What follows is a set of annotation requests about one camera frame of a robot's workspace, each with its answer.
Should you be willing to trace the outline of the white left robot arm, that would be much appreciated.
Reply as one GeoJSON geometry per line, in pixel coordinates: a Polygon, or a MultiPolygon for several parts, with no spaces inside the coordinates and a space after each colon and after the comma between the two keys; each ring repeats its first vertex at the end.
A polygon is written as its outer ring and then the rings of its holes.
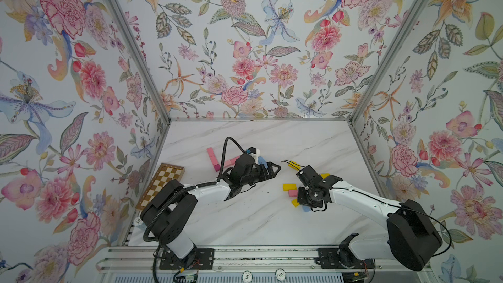
{"type": "Polygon", "coordinates": [[[184,228],[196,206],[231,200],[243,193],[244,187],[276,178],[280,171],[280,165],[265,161],[258,152],[246,151],[214,181],[192,186],[177,180],[168,182],[140,214],[146,226],[143,241],[156,242],[180,261],[194,259],[197,248],[184,228]]]}

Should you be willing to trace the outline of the light pink block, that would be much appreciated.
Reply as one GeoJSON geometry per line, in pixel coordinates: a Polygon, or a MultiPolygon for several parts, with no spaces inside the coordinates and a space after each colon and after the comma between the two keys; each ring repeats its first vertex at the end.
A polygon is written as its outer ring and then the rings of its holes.
{"type": "Polygon", "coordinates": [[[232,158],[232,159],[229,159],[227,161],[225,161],[224,163],[224,167],[227,168],[227,167],[230,167],[230,166],[233,166],[235,164],[235,162],[239,159],[240,157],[235,157],[235,158],[232,158]]]}

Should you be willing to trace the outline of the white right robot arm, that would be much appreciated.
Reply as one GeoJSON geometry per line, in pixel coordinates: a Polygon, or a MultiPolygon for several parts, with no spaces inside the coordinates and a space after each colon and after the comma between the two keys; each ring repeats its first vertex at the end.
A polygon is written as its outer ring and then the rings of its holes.
{"type": "Polygon", "coordinates": [[[302,183],[297,202],[313,212],[326,211],[329,204],[350,208],[382,227],[374,235],[352,233],[334,252],[320,256],[349,269],[366,261],[395,260],[408,270],[422,271],[443,244],[432,218],[414,200],[385,199],[352,186],[332,174],[318,174],[306,166],[297,172],[302,183]]]}

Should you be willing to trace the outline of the light blue long block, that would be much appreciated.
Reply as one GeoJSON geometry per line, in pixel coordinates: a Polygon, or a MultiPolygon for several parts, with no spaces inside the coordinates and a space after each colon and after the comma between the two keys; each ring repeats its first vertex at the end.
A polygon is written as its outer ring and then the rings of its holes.
{"type": "Polygon", "coordinates": [[[259,164],[259,165],[263,165],[265,168],[267,168],[267,167],[268,167],[268,165],[267,165],[267,161],[266,161],[266,160],[265,160],[262,156],[259,156],[259,157],[258,157],[258,164],[259,164]]]}

